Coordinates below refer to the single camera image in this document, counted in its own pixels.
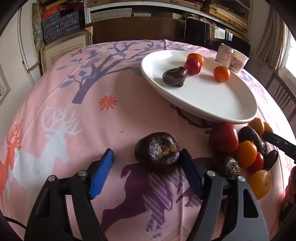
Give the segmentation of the right hand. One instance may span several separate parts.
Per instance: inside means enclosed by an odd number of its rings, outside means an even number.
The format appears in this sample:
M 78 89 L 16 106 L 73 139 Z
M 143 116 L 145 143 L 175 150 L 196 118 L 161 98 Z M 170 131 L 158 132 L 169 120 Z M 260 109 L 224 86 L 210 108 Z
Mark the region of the right hand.
M 285 190 L 285 197 L 283 200 L 284 207 L 288 207 L 290 203 L 295 202 L 295 171 L 296 171 L 296 166 L 294 166 L 290 172 L 288 185 Z

